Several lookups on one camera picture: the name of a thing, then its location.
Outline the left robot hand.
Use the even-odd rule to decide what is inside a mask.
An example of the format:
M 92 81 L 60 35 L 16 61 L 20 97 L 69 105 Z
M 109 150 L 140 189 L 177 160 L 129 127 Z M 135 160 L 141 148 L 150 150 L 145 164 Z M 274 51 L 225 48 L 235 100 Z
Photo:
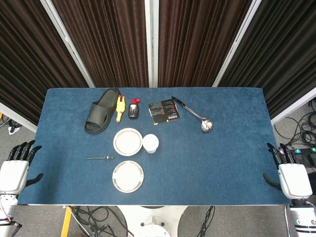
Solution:
M 35 140 L 24 142 L 11 149 L 8 158 L 0 168 L 0 193 L 19 195 L 25 187 L 39 182 L 43 173 L 33 179 L 27 179 L 30 165 L 41 146 L 32 147 Z

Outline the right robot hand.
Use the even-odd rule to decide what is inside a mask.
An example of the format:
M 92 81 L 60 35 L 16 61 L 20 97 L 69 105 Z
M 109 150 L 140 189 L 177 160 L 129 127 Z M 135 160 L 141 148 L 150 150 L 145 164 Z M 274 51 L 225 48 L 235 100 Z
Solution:
M 282 191 L 288 199 L 309 198 L 313 191 L 305 166 L 298 162 L 295 155 L 284 144 L 280 144 L 283 153 L 271 143 L 267 143 L 267 146 L 276 164 L 279 183 L 272 181 L 267 173 L 263 173 L 265 181 L 271 187 Z

